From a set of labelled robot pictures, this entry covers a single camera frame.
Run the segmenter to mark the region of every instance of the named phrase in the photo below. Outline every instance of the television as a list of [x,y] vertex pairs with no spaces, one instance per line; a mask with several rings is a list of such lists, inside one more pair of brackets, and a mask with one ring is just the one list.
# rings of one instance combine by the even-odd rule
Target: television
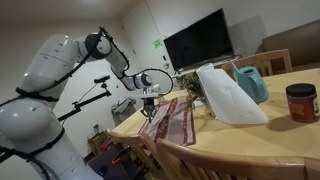
[[234,55],[222,8],[166,38],[164,44],[175,71]]

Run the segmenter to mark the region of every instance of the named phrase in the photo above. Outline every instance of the potted plant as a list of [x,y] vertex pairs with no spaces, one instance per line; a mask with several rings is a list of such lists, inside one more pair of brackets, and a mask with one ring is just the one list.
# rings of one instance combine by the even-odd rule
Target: potted plant
[[203,91],[200,85],[200,79],[196,72],[177,77],[177,84],[180,88],[186,89],[193,96],[203,97]]

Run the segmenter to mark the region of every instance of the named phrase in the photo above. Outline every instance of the striped towel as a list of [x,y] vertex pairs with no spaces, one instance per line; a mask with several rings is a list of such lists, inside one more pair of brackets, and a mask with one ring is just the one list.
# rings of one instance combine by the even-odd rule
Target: striped towel
[[195,143],[192,109],[188,97],[178,97],[159,104],[152,122],[146,121],[139,133],[148,134],[155,142],[168,139],[183,146]]

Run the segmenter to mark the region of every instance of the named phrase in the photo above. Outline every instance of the jar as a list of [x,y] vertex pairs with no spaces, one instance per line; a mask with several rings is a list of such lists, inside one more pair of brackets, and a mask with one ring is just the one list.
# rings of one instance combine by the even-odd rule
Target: jar
[[292,84],[286,88],[290,115],[299,122],[315,122],[320,115],[316,87],[313,84]]

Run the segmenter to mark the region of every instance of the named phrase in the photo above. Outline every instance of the wooden chair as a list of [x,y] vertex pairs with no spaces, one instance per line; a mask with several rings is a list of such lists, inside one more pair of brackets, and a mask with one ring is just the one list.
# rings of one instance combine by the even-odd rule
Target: wooden chair
[[161,139],[158,148],[181,161],[179,179],[303,180],[320,178],[320,161],[301,157],[251,157],[186,148]]
[[130,146],[132,155],[138,158],[149,169],[147,179],[175,179],[175,172],[170,164],[158,153],[155,142],[147,134],[121,135],[108,129],[109,138],[115,143]]
[[[288,49],[275,50],[256,54],[253,56],[241,58],[234,61],[233,63],[238,67],[242,68],[244,66],[254,66],[260,72],[261,76],[271,76],[274,74],[273,67],[281,66],[283,61],[285,72],[292,72],[291,59]],[[221,68],[226,71],[229,75],[233,72],[231,63],[224,64]]]

